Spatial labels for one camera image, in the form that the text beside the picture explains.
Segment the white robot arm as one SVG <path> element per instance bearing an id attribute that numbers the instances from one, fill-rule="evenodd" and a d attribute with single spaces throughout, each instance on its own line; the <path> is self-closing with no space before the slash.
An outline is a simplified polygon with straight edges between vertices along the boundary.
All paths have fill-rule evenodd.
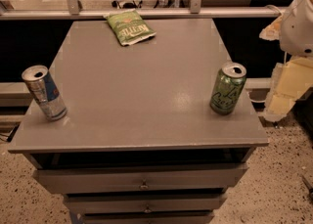
<path id="1" fill-rule="evenodd" d="M 294 56 L 313 56 L 313 0 L 293 0 L 286 8 L 281 22 L 280 47 Z"/>

